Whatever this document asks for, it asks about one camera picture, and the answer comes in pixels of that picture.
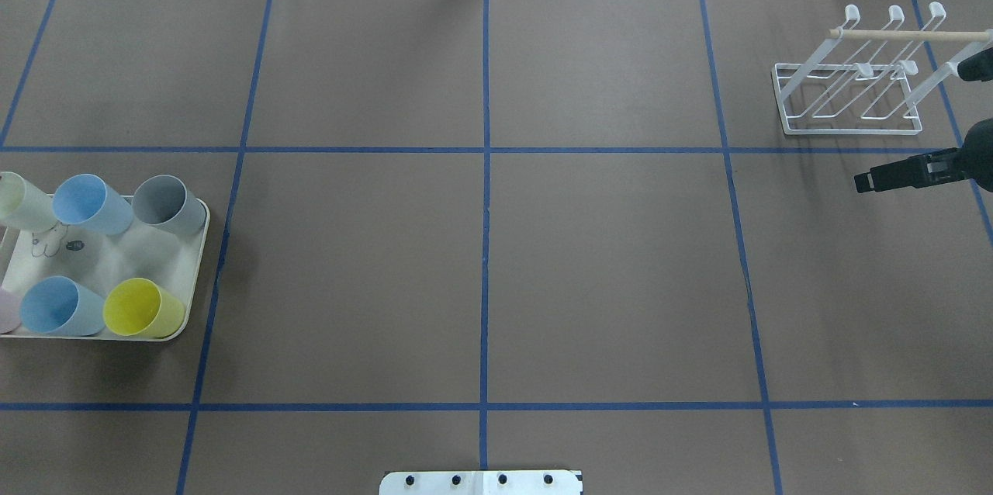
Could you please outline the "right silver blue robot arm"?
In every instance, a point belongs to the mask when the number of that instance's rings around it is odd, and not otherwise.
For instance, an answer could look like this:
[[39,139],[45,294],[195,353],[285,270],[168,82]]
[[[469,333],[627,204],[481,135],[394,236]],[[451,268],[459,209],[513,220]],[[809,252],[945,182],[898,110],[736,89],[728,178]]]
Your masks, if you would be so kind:
[[853,176],[858,193],[922,189],[966,180],[992,191],[992,120],[979,121],[961,147],[915,154]]

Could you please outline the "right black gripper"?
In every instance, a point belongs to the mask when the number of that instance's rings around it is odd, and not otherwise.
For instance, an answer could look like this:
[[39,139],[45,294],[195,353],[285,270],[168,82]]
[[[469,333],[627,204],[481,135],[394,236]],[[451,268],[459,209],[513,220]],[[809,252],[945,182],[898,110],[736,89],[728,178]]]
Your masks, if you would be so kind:
[[909,157],[909,166],[878,166],[854,176],[859,194],[903,188],[928,188],[970,177],[959,162],[961,149],[934,150]]

